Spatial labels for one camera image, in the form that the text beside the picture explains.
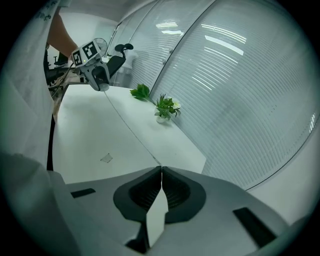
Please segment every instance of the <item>person's arm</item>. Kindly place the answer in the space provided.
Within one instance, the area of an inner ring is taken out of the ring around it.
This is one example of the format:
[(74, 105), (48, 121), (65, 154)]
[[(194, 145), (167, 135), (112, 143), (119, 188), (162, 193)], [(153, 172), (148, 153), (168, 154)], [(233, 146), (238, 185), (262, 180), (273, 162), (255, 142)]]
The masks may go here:
[(47, 43), (69, 58), (78, 46), (69, 36), (59, 11), (60, 7), (57, 8), (52, 18)]

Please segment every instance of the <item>white table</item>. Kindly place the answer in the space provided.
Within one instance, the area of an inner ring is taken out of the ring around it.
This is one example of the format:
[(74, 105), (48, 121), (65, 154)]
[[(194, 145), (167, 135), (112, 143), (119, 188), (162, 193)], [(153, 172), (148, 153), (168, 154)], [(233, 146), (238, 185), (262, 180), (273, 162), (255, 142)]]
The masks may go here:
[[(127, 88), (111, 86), (104, 93), (70, 85), (54, 129), (53, 169), (67, 184), (160, 164), (201, 173), (206, 158), (172, 121), (157, 123), (154, 110)], [(107, 154), (112, 160), (102, 161)]]

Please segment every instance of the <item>white cloth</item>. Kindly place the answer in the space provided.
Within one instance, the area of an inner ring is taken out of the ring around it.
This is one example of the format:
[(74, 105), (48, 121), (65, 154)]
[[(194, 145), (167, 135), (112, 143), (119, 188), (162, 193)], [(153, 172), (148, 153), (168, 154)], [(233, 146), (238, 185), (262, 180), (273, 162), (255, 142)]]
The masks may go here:
[(50, 0), (27, 24), (0, 74), (0, 149), (19, 153), (47, 166), (53, 112), (44, 54), (57, 7), (71, 0)]

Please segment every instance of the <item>white wall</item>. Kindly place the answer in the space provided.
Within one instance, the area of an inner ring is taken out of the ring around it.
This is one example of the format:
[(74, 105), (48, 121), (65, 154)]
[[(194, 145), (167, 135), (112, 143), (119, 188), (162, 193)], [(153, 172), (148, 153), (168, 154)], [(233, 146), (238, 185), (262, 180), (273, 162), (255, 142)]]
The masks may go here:
[(290, 225), (310, 214), (319, 199), (320, 124), (281, 170), (248, 192), (273, 208)]
[[(63, 12), (60, 15), (67, 32), (78, 46), (94, 38), (103, 38), (109, 43), (118, 24), (113, 20), (85, 13)], [(48, 61), (51, 67), (55, 62), (54, 56), (59, 56), (59, 52), (50, 46), (48, 49)]]

